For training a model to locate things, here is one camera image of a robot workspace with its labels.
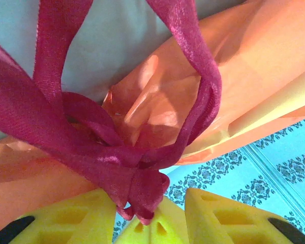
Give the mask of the orange wrapping paper sheet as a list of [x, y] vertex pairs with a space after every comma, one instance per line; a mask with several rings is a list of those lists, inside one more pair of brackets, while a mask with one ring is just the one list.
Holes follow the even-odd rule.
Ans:
[[[194, 1], [220, 72], [221, 101], [174, 165], [215, 158], [305, 117], [293, 86], [305, 82], [305, 0]], [[38, 11], [39, 0], [0, 0], [0, 46], [29, 77]], [[157, 149], [176, 141], [200, 80], [146, 0], [93, 0], [69, 46], [61, 88], [101, 106], [126, 146]], [[0, 131], [0, 230], [28, 211], [96, 188], [49, 153]]]

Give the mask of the red satin ribbon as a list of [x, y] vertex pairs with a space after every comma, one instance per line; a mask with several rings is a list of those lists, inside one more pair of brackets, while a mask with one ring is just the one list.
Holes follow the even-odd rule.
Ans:
[[215, 119], [221, 76], [198, 25], [194, 0], [146, 0], [201, 76], [197, 99], [176, 141], [157, 149], [126, 146], [107, 112], [87, 97], [63, 92], [69, 46], [93, 0], [39, 0], [32, 77], [0, 46], [0, 131], [58, 159], [102, 188], [118, 213], [148, 225], [169, 186], [161, 169], [174, 165]]

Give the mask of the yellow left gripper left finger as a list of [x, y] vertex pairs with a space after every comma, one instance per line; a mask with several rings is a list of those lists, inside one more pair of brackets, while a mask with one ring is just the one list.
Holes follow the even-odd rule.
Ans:
[[0, 244], [111, 244], [116, 205], [101, 189], [29, 212], [0, 230]]

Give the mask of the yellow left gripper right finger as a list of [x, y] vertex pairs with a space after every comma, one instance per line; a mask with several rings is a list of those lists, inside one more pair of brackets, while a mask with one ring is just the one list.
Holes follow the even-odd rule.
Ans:
[[305, 234], [274, 213], [201, 189], [188, 188], [190, 244], [305, 244]]

